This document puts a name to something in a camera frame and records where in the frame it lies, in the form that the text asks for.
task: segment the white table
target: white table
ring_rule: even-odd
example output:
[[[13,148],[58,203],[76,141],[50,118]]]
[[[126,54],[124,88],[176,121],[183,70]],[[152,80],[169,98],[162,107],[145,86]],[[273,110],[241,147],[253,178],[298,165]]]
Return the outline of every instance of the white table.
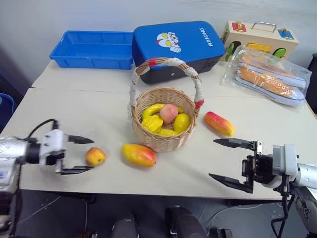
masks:
[[[227,66],[227,62],[219,61],[211,71],[199,75],[203,82],[203,93],[206,96],[254,97],[254,94],[220,85]],[[60,68],[54,60],[51,60],[32,87],[128,93],[133,70],[134,68],[131,70]],[[152,85],[140,80],[138,84],[140,92],[154,87],[172,87],[184,91],[187,95],[195,94],[194,83],[190,77]]]
[[[310,109],[295,111],[264,98],[206,97],[196,130],[183,148],[157,153],[158,163],[149,169],[124,161],[123,143],[137,143],[127,118],[127,93],[57,89],[29,89],[2,134],[25,137],[40,122],[55,118],[68,134],[82,135],[106,150],[106,162],[88,172],[60,176],[54,167],[24,165],[23,189],[89,193],[152,194],[231,199],[280,199],[272,189],[255,183],[253,194],[228,188],[208,173],[240,181],[242,160],[252,151],[214,143],[219,138],[203,124],[203,115],[213,111],[235,126],[236,138],[262,140],[264,153],[273,145],[294,143],[300,163],[317,162],[317,123]],[[43,136],[44,126],[34,135]],[[69,144],[65,165],[84,163],[87,149],[94,145]]]

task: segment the plastic bag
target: plastic bag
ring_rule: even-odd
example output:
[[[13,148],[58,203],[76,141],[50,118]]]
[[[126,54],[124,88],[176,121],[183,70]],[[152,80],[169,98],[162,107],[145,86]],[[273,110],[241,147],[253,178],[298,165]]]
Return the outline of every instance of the plastic bag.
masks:
[[[262,51],[239,46],[222,83],[250,88],[289,106],[305,103],[312,72]]]

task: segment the floor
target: floor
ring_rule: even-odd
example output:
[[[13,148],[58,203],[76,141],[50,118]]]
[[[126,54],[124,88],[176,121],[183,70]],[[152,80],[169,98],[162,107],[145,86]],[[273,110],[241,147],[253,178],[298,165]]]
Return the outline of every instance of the floor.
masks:
[[[30,190],[24,190],[22,196],[23,209],[17,227],[18,236],[74,238],[76,231],[85,230],[85,201],[72,197],[58,198],[53,193]],[[56,201],[46,209],[28,218],[54,200]],[[97,231],[98,238],[108,238],[115,220],[123,213],[131,211],[139,220],[141,237],[165,238],[164,211],[166,207],[174,205],[189,209],[206,230],[212,215],[227,208],[224,200],[103,194],[97,196],[95,203],[87,206],[87,230]],[[212,226],[230,228],[234,238],[273,238],[270,220],[279,216],[282,216],[282,209],[276,203],[240,206],[239,209],[231,208],[219,213],[214,217]],[[293,206],[283,237],[304,238],[306,234],[301,218]]]

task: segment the blue chair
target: blue chair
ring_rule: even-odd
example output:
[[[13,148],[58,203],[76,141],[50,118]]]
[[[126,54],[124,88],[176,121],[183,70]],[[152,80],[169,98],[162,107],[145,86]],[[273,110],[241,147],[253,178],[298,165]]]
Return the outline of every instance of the blue chair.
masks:
[[[14,99],[4,93],[0,93],[0,132],[10,120],[16,109]]]

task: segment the white wall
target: white wall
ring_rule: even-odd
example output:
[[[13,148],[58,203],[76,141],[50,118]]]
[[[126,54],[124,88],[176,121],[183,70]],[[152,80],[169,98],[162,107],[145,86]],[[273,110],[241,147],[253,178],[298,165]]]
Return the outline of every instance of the white wall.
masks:
[[[227,20],[275,23],[300,41],[290,61],[317,52],[316,0],[0,0],[0,50],[32,83],[66,30],[133,31],[141,25],[204,20],[219,35]]]

